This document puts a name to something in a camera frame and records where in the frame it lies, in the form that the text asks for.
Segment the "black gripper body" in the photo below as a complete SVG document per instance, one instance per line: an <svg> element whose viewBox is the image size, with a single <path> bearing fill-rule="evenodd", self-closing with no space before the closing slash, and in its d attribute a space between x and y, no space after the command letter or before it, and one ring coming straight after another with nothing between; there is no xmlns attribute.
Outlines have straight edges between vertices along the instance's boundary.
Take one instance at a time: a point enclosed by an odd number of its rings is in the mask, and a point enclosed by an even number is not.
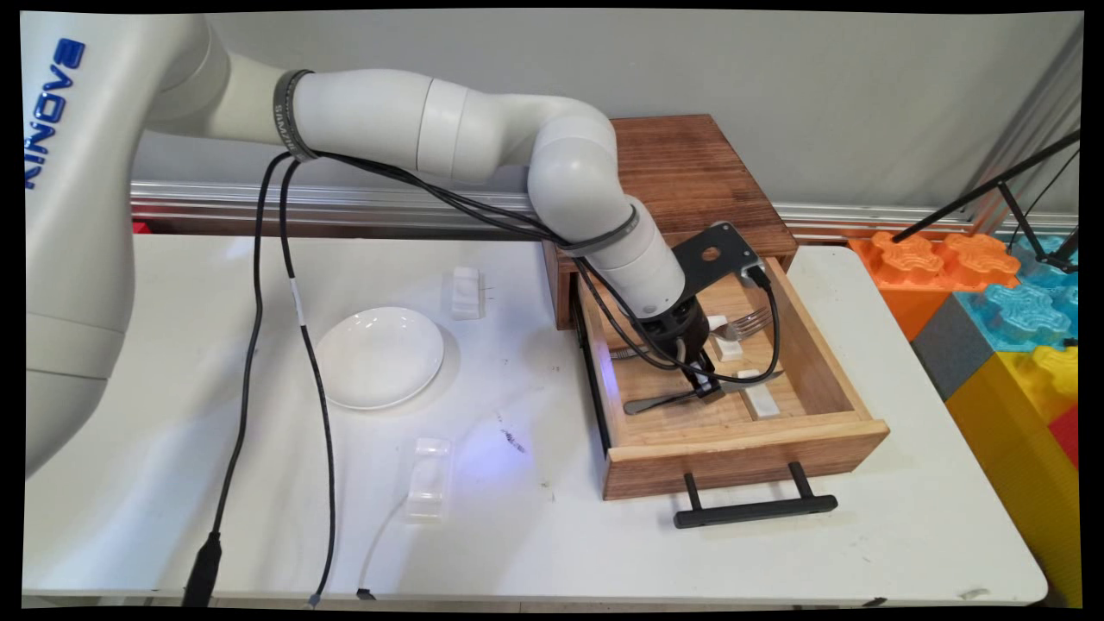
<svg viewBox="0 0 1104 621"><path fill-rule="evenodd" d="M654 359L660 358L660 354L650 346L657 343L660 351L679 357L683 364L712 368L705 352L709 323L697 296L682 299L657 316L638 319L637 327L643 338L639 348Z"/></svg>

